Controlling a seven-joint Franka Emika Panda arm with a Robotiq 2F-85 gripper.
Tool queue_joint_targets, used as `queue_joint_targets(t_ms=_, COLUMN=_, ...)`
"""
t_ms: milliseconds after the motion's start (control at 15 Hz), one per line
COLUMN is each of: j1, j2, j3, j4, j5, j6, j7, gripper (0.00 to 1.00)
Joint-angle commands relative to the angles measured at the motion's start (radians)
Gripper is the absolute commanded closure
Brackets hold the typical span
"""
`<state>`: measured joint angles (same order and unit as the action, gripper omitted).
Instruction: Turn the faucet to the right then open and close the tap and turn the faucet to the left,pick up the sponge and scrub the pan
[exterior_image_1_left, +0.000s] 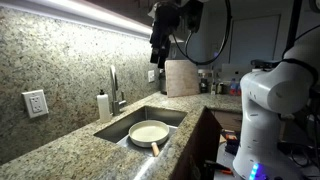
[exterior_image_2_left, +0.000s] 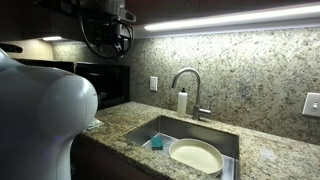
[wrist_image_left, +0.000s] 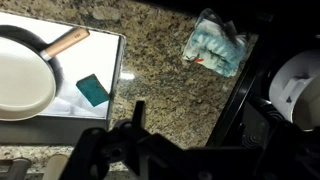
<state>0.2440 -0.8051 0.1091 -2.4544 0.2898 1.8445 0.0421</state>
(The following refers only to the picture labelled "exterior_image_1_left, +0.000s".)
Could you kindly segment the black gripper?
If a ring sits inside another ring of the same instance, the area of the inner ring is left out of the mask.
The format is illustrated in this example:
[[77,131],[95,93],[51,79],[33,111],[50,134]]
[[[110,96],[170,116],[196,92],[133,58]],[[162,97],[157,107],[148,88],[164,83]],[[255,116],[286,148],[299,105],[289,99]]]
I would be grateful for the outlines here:
[[169,36],[180,23],[179,8],[171,2],[157,2],[150,15],[154,18],[150,44],[152,47],[150,62],[163,64],[168,57],[171,41]]

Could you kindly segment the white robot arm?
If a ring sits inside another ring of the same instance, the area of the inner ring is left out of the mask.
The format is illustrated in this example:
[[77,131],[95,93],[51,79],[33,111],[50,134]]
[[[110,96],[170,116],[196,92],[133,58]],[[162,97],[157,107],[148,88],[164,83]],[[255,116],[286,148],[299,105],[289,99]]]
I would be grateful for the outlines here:
[[269,71],[245,74],[242,129],[233,168],[245,180],[302,180],[300,170],[277,148],[280,116],[301,110],[319,81],[320,31],[296,35],[302,0],[294,0],[286,49]]

